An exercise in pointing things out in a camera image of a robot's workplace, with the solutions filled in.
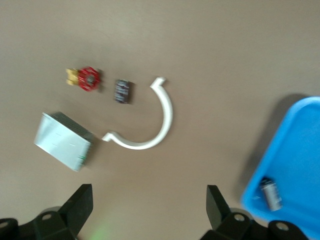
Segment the white curved plastic bracket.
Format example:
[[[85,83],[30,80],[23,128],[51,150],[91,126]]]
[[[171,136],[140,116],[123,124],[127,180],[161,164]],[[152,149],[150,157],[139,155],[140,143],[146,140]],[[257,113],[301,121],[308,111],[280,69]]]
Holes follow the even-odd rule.
[[[150,88],[158,97],[163,111],[162,126],[154,138],[144,142],[133,142],[125,139],[118,132],[109,131],[101,138],[101,140],[104,142],[114,142],[117,145],[130,150],[146,150],[161,143],[170,131],[174,116],[172,101],[163,87],[166,80],[166,78],[159,76],[150,85]]]

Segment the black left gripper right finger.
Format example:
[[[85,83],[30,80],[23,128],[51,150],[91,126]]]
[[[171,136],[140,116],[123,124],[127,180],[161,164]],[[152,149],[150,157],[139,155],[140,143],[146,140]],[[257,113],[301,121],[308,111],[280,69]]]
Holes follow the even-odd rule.
[[[211,225],[199,240],[268,240],[268,229],[240,208],[230,208],[216,185],[206,189],[206,213]]]

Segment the brass valve red handwheel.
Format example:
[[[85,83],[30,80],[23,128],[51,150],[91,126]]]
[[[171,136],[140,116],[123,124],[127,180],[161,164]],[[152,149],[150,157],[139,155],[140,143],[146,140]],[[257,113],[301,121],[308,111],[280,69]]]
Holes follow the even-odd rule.
[[[96,90],[101,82],[101,73],[98,69],[87,66],[84,68],[67,68],[65,70],[66,83],[70,86],[78,86],[86,92]]]

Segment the blue plastic tray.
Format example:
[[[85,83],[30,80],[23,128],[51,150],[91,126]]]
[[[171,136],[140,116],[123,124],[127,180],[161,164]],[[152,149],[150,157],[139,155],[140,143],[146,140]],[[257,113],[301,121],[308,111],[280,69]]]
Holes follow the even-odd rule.
[[[268,208],[260,189],[264,177],[277,186],[282,203],[277,211]],[[320,96],[301,99],[286,112],[241,203],[255,217],[291,222],[320,240]]]

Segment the silver metal power supply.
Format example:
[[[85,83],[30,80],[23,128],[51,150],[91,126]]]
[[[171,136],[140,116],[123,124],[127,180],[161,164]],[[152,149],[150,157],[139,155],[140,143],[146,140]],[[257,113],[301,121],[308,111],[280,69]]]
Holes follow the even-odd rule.
[[[34,144],[73,171],[84,165],[94,134],[64,113],[42,113]]]

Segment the small dark connector block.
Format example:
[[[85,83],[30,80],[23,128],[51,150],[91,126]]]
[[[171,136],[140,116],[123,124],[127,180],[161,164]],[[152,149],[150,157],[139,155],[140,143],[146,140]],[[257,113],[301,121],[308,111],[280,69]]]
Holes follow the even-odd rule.
[[[266,200],[268,208],[274,212],[282,208],[282,198],[280,197],[277,184],[268,177],[264,177],[259,187],[263,193],[263,196]]]

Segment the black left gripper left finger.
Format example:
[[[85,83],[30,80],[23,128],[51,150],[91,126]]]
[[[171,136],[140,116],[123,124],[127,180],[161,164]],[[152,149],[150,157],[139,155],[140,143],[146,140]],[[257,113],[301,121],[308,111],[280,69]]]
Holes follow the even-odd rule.
[[[21,225],[18,240],[78,240],[92,211],[92,185],[82,184],[61,207],[49,208]]]

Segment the small black electrolytic capacitor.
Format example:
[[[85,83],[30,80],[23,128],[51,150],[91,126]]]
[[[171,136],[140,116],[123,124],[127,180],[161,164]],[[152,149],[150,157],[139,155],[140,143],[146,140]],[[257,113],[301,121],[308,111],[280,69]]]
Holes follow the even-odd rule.
[[[117,79],[114,87],[114,101],[119,104],[130,104],[134,84],[125,79]]]

